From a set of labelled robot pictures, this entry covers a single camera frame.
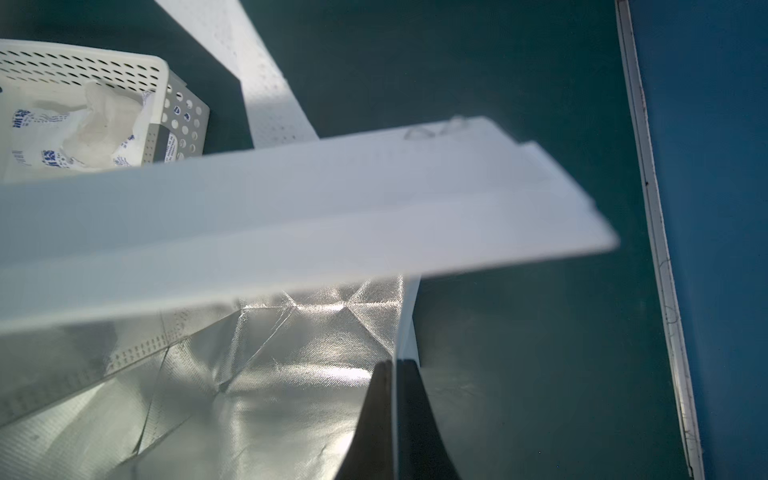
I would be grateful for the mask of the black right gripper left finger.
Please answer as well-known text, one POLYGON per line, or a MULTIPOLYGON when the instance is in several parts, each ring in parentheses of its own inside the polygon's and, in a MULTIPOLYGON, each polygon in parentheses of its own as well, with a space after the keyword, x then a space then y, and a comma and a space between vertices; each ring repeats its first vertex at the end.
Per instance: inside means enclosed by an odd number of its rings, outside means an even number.
POLYGON ((391 360, 375 365, 355 433, 336 479, 392 479, 391 360))

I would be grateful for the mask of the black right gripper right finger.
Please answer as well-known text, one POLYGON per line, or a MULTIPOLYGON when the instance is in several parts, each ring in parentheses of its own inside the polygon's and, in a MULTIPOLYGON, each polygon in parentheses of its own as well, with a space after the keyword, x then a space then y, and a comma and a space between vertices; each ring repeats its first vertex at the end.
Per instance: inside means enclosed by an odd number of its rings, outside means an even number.
POLYGON ((460 478, 414 360, 397 361, 397 478, 460 478))

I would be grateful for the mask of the white insulated delivery bag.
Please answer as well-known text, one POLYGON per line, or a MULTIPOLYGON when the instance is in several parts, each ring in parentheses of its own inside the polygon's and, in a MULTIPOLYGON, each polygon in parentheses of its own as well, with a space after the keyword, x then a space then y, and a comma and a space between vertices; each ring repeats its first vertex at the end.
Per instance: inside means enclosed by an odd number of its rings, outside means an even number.
POLYGON ((335 478, 423 275, 619 239, 485 117, 321 139, 237 1, 164 8, 241 80, 249 150, 1 182, 5 479, 335 478))

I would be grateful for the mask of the white ice pack blue print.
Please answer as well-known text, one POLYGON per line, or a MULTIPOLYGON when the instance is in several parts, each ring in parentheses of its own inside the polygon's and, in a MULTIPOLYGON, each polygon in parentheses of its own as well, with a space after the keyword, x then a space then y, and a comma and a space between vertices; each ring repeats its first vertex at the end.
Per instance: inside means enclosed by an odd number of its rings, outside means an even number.
POLYGON ((155 94, 119 93, 100 83, 65 106, 1 87, 1 182, 25 183, 170 163, 179 142, 151 123, 155 94))

